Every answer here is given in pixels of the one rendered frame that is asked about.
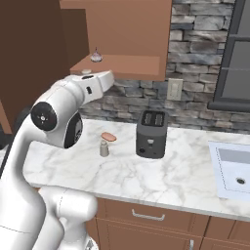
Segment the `dark grey toaster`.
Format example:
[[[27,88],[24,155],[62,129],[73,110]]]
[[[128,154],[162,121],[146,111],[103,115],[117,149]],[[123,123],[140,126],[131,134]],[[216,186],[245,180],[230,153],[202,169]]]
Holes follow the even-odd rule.
[[[136,154],[160,159],[165,154],[168,114],[159,110],[144,110],[136,128]]]

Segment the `white purple garlic bulb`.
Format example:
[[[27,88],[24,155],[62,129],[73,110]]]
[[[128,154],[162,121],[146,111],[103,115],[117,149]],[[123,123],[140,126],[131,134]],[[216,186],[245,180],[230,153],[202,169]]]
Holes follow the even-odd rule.
[[[95,49],[94,54],[91,56],[91,61],[93,63],[100,63],[103,60],[103,56],[98,52],[98,49]]]

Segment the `dark brown cabinet door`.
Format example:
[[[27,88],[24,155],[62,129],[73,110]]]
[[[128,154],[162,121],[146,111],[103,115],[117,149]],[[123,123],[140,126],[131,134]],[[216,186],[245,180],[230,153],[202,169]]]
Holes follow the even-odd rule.
[[[86,14],[62,0],[0,0],[0,126],[14,131],[21,111],[89,54]]]

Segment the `dark framed window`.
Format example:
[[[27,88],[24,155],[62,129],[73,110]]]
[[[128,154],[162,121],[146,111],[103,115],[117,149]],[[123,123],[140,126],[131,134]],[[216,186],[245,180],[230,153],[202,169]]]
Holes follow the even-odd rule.
[[[250,113],[250,0],[235,0],[212,110]]]

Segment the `grey shaker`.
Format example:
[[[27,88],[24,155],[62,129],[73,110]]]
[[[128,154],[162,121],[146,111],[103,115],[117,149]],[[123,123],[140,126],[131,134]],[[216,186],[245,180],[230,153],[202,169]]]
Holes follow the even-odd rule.
[[[105,140],[101,140],[100,144],[100,156],[107,157],[109,155],[108,144]]]

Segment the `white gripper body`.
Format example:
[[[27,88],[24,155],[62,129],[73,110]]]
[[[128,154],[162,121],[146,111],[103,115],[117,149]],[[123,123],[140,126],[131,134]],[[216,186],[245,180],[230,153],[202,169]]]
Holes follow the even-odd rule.
[[[103,71],[96,74],[98,84],[96,87],[96,98],[100,99],[106,91],[108,91],[114,84],[114,75],[111,70]]]

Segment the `white sink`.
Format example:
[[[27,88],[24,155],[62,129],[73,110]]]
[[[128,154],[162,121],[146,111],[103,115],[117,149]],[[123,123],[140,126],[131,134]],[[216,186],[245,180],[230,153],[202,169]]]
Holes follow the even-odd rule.
[[[217,194],[250,201],[250,145],[209,142]]]

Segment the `brown open wall cabinet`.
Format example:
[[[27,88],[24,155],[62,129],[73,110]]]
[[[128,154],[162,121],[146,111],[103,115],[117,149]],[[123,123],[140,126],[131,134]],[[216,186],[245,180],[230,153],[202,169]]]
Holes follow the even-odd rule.
[[[117,79],[165,79],[172,0],[60,0],[73,35],[70,71],[112,70]],[[103,56],[92,62],[95,49]]]

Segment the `salmon pink oval food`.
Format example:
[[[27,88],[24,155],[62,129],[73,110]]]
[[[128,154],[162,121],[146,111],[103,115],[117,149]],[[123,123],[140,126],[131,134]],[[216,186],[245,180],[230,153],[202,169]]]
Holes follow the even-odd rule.
[[[108,132],[103,132],[102,138],[108,142],[115,142],[116,141],[116,137]]]

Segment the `brown narrow drawer front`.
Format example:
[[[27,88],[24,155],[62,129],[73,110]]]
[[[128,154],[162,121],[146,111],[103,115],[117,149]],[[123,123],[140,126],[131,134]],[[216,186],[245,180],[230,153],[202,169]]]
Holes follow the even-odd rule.
[[[250,244],[250,222],[235,221],[229,234],[229,240]]]

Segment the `brown cupboard door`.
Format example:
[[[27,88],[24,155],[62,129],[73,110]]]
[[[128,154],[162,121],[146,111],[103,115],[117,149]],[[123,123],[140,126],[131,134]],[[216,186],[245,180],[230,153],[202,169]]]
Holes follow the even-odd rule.
[[[202,237],[97,219],[101,250],[199,250]]]

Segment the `beige wall outlet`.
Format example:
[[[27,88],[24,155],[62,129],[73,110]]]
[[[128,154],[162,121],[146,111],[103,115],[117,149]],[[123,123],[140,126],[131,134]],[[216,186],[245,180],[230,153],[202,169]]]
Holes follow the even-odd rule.
[[[179,101],[183,90],[183,80],[176,78],[168,79],[167,99],[171,101]]]

